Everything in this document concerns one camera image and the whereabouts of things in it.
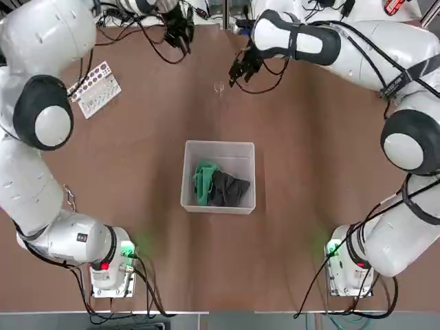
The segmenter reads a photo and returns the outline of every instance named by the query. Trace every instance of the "white plastic bin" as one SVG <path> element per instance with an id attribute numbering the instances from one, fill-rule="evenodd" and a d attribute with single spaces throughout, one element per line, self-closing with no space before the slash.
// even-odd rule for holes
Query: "white plastic bin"
<path id="1" fill-rule="evenodd" d="M 222 172 L 250 182 L 237 208 L 200 206 L 194 193 L 193 175 L 201 160 L 213 162 Z M 188 212 L 248 215 L 255 209 L 255 145 L 251 142 L 186 141 L 180 204 Z"/>

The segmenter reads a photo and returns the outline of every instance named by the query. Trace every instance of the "brown tabletop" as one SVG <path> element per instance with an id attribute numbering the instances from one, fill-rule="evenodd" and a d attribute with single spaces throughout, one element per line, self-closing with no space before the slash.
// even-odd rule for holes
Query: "brown tabletop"
<path id="1" fill-rule="evenodd" d="M 228 70 L 243 44 L 217 26 L 200 27 L 192 54 L 179 65 L 164 63 L 140 33 L 96 47 L 93 66 L 106 60 L 122 93 L 89 120 L 75 105 L 71 140 L 44 155 L 60 184 L 76 194 L 79 212 L 125 228 L 152 258 L 166 310 L 298 310 L 332 231 L 362 220 L 404 176 L 380 149 L 384 102 L 377 93 L 293 61 L 270 93 L 231 89 Z M 179 57 L 167 45 L 159 48 Z M 282 62 L 268 64 L 278 69 Z M 66 83 L 76 74 L 78 63 L 65 72 Z M 275 81 L 262 69 L 248 88 Z M 180 206 L 186 140 L 255 143 L 251 215 L 193 214 Z M 21 249 L 12 223 L 1 217 L 0 310 L 83 310 L 73 276 Z M 439 252 L 435 244 L 398 276 L 398 310 L 440 310 Z M 321 276 L 305 309 L 323 310 L 324 296 Z M 331 299 L 329 308 L 349 302 Z M 141 282 L 135 298 L 117 304 L 145 310 Z M 384 290 L 360 308 L 386 309 Z"/>

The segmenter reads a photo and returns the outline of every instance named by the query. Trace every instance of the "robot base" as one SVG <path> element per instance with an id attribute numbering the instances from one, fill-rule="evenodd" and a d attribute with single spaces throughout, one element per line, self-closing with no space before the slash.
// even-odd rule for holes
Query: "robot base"
<path id="1" fill-rule="evenodd" d="M 333 234 L 332 240 L 324 247 L 324 255 L 327 257 L 329 253 L 334 251 L 341 243 L 344 237 L 335 239 Z M 357 297 L 362 285 L 362 281 L 367 275 L 368 270 L 356 265 L 350 258 L 347 247 L 344 244 L 336 252 L 335 256 L 329 259 L 327 263 L 327 285 L 329 287 L 331 296 L 339 297 Z M 372 268 L 368 273 L 362 288 L 361 297 L 364 297 L 370 291 L 373 282 L 374 269 Z"/>
<path id="2" fill-rule="evenodd" d="M 135 246 L 125 230 L 113 227 L 116 234 L 116 251 L 108 269 L 96 271 L 90 267 L 91 287 L 94 298 L 133 297 L 135 274 L 126 268 L 134 267 L 135 259 L 127 255 L 135 253 Z"/>

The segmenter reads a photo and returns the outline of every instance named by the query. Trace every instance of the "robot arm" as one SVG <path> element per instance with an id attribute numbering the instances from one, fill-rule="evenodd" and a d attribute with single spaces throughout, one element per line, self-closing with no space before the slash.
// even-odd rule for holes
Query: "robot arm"
<path id="1" fill-rule="evenodd" d="M 193 7 L 190 6 L 184 15 L 179 0 L 112 0 L 111 3 L 140 17 L 160 15 L 166 25 L 164 40 L 170 46 L 180 48 L 184 55 L 191 53 L 190 43 L 194 35 Z"/>
<path id="2" fill-rule="evenodd" d="M 40 152 L 62 147 L 72 134 L 60 75 L 95 40 L 83 0 L 33 0 L 0 22 L 7 63 L 0 67 L 0 206 L 22 247 L 57 263 L 89 263 L 93 286 L 123 294 L 129 279 L 120 266 L 130 265 L 134 252 L 128 234 L 63 210 L 63 190 Z"/>
<path id="3" fill-rule="evenodd" d="M 307 61 L 377 91 L 393 89 L 395 86 L 389 84 L 399 83 L 397 78 L 402 73 L 398 67 L 352 30 L 328 23 L 301 24 L 296 19 L 300 15 L 276 8 L 281 3 L 267 0 L 264 7 L 269 9 L 260 13 L 254 23 L 252 42 L 261 58 Z M 354 225 L 346 225 L 333 233 L 327 252 L 349 236 L 337 257 L 330 258 L 329 278 L 336 296 L 357 296 L 367 274 L 364 288 L 368 290 L 373 279 L 373 273 L 367 272 L 371 267 L 385 276 L 404 271 L 440 236 L 440 219 L 436 218 L 440 215 L 440 187 L 412 199 L 408 196 L 435 182 L 440 169 L 439 94 L 427 90 L 440 85 L 439 64 L 431 65 L 439 58 L 439 39 L 428 31 L 391 21 L 355 22 L 351 26 L 407 69 L 406 74 L 417 65 L 423 70 L 396 89 L 398 106 L 380 137 L 385 156 L 412 175 L 408 175 L 401 192 L 392 200 L 394 203 L 403 199 L 403 203 L 369 221 L 362 232 L 352 231 Z M 350 39 L 371 59 L 381 78 Z M 415 81 L 420 77 L 425 85 Z"/>

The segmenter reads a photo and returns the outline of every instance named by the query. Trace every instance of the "green led light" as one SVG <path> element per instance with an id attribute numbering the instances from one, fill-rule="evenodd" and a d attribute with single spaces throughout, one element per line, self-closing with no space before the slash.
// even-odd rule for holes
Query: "green led light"
<path id="1" fill-rule="evenodd" d="M 334 250 L 336 250 L 336 248 L 339 246 L 339 244 L 341 244 L 341 240 L 339 240 L 339 239 L 330 240 L 330 242 L 328 242 L 328 244 L 327 244 L 327 249 L 328 249 L 329 253 L 332 253 Z"/>
<path id="2" fill-rule="evenodd" d="M 131 241 L 121 242 L 121 256 L 129 256 L 135 253 L 135 245 Z"/>

